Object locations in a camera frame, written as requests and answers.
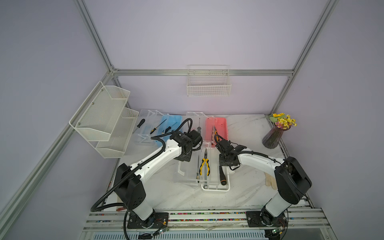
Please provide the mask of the pink clear toolbox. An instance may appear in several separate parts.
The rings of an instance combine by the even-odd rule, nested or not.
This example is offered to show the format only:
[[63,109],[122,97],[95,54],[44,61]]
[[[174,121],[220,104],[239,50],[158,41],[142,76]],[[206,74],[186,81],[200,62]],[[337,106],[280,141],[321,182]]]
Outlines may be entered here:
[[186,118],[193,120],[192,130],[201,133],[203,148],[214,148],[216,145],[215,135],[228,139],[227,119],[222,117],[208,116],[203,112],[187,112]]

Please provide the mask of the white clear toolbox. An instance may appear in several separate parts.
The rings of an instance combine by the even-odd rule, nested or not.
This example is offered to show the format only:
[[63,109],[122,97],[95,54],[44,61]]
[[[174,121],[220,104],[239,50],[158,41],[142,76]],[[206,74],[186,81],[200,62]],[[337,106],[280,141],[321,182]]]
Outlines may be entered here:
[[204,142],[189,162],[178,163],[174,181],[205,192],[226,193],[231,189],[229,168],[221,166],[219,151],[212,142]]

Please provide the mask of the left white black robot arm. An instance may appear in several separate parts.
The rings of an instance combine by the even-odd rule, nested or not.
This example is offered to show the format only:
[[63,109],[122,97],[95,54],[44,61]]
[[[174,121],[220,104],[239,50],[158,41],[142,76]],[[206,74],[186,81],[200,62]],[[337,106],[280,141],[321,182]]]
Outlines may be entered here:
[[162,146],[130,166],[121,164],[115,175],[115,184],[119,181],[123,183],[114,190],[124,207],[146,225],[155,221],[156,212],[146,200],[144,183],[171,160],[189,162],[192,153],[203,142],[201,134],[196,130],[189,133],[173,131],[167,141],[161,136],[154,136],[151,139],[162,143]]

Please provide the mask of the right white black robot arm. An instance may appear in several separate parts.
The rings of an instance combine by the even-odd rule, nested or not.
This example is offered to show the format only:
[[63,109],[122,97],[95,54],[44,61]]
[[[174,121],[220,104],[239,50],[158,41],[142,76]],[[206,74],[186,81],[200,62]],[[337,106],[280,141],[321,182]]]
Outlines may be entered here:
[[230,141],[218,134],[214,140],[223,166],[232,171],[241,166],[249,166],[275,179],[278,193],[261,210],[261,217],[267,221],[272,222],[290,206],[298,204],[312,186],[312,181],[296,158],[273,158],[243,145],[233,147]]

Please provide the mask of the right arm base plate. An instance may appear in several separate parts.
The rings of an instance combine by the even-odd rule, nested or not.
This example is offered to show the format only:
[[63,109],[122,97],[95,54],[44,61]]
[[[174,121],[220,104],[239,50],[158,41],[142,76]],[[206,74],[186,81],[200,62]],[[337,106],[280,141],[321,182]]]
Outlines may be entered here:
[[287,218],[284,213],[281,213],[278,217],[273,217],[269,212],[265,211],[247,211],[246,219],[250,228],[285,227],[287,225]]

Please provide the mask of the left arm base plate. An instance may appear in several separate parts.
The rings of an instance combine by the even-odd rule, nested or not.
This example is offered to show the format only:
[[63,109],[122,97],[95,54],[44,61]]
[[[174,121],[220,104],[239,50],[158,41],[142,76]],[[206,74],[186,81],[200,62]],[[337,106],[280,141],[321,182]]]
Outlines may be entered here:
[[168,224],[169,213],[167,212],[154,212],[147,220],[142,220],[136,214],[130,214],[127,220],[128,229],[159,229]]

